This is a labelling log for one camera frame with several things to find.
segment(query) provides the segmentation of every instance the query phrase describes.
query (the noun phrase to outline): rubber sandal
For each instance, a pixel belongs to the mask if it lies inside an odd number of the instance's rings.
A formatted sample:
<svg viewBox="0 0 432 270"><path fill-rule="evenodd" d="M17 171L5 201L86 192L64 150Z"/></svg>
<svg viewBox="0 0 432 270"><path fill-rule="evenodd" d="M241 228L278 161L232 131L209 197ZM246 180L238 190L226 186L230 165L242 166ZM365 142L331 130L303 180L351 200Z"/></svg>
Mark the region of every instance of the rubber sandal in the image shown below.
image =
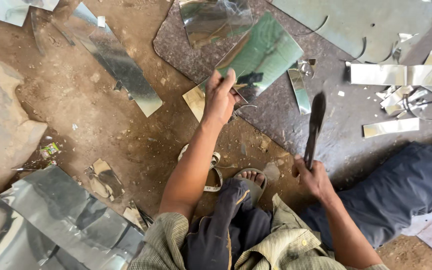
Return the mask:
<svg viewBox="0 0 432 270"><path fill-rule="evenodd" d="M251 181L247 178L244 177L238 177L237 175L241 175L243 174L243 172L248 172L248 171L254 171L257 172L258 174L261 174L264 176L264 180L262 181L262 185L258 186L256 185L256 183L254 181ZM242 180L244 182L246 182L246 184L249 187L249 192L251 193L251 203L253 206L256 206L258 204L259 199L261 198L261 196L263 195L263 192L266 189L266 185L268 183L268 178L266 177L266 175L255 168L246 168L246 169L242 169L240 170L237 174L234 175L234 178Z"/></svg>

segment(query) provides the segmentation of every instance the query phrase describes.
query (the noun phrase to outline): wrist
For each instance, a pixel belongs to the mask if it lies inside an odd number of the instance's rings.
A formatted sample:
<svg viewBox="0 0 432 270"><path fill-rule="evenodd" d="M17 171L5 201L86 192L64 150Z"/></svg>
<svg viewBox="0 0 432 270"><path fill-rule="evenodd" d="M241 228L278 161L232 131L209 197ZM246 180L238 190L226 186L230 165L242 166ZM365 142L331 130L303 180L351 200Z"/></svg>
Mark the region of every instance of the wrist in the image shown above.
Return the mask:
<svg viewBox="0 0 432 270"><path fill-rule="evenodd" d="M212 120L210 118L203 117L201 119L201 122L199 123L199 126L201 127L201 130L204 132L209 132L211 134L219 135L221 129L223 129L224 124L221 124L217 120Z"/></svg>
<svg viewBox="0 0 432 270"><path fill-rule="evenodd" d="M327 206L332 205L335 201L340 200L338 194L331 188L331 190L327 190L321 193L318 196L318 200L321 202L321 205Z"/></svg>

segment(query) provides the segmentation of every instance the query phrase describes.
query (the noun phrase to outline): concrete floor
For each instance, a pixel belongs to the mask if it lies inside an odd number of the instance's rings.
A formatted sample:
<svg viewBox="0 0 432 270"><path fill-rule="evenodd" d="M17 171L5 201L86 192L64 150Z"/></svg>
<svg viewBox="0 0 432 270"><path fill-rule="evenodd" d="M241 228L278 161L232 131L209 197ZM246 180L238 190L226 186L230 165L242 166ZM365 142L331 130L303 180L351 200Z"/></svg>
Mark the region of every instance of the concrete floor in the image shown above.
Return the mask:
<svg viewBox="0 0 432 270"><path fill-rule="evenodd" d="M62 24L78 3L79 0L61 0L53 15ZM29 17L23 27L0 21L0 60L24 76L24 84L16 94L31 119L48 123L46 133L53 139L46 140L45 135L41 144L57 143L62 150L56 159L60 167L89 189L84 169L102 158L116 172L126 193L112 203L100 199L120 214L130 200L135 200L154 216L177 156L198 125L182 98L195 84L153 50L152 41L171 1L84 3L94 15L106 17L106 23L163 100L163 106L149 118L134 101L128 101L124 92L112 91L114 79L84 46L77 41L76 46L69 46L51 24L43 23L46 56L41 57ZM79 127L75 131L73 123ZM296 211L313 202L291 177L290 154L248 122L237 119L226 125L215 151L221 154L220 166L237 164L237 168L221 169L224 177L249 166L271 172L260 202L263 208L271 208L274 193L279 193ZM35 153L30 161L37 159ZM33 164L36 168L42 165ZM207 185L215 183L215 175L210 172ZM205 193L195 216L211 211L216 196ZM391 269L432 269L432 249L416 237L398 237L378 251Z"/></svg>

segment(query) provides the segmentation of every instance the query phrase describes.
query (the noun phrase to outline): leg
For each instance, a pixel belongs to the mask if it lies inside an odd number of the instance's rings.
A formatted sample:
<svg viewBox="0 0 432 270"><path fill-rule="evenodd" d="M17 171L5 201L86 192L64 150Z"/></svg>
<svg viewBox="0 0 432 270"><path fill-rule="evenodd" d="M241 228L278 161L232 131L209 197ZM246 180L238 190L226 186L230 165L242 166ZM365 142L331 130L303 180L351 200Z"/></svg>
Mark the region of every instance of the leg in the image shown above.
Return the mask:
<svg viewBox="0 0 432 270"><path fill-rule="evenodd" d="M377 248L411 224L411 217L432 211L432 146L413 142L354 188L338 193L369 243ZM325 210L308 207L301 219L331 249Z"/></svg>
<svg viewBox="0 0 432 270"><path fill-rule="evenodd" d="M243 175L256 183L260 180L259 184L264 180L251 171ZM270 212L253 206L244 181L226 179L214 212L189 226L181 248L186 269L227 269L228 265L234 265L243 251L271 233L271 218Z"/></svg>

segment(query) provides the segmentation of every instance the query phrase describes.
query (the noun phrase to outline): measuring tape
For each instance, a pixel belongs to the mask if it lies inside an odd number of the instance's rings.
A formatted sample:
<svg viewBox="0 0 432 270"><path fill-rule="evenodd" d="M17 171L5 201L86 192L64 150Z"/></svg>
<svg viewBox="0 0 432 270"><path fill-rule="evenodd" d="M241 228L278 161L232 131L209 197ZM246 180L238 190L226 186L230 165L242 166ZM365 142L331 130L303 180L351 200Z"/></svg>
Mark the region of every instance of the measuring tape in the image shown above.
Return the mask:
<svg viewBox="0 0 432 270"><path fill-rule="evenodd" d="M177 162L180 161L180 159L183 157L183 153L188 150L189 144L186 144L181 152L179 153L179 156L177 157ZM218 152L213 152L213 157L211 158L211 164L209 165L209 170L214 169L219 176L219 186L204 186L203 191L209 191L209 192L217 192L221 189L223 186L223 174L217 169L215 166L219 163L219 160L221 159L221 155L219 155Z"/></svg>

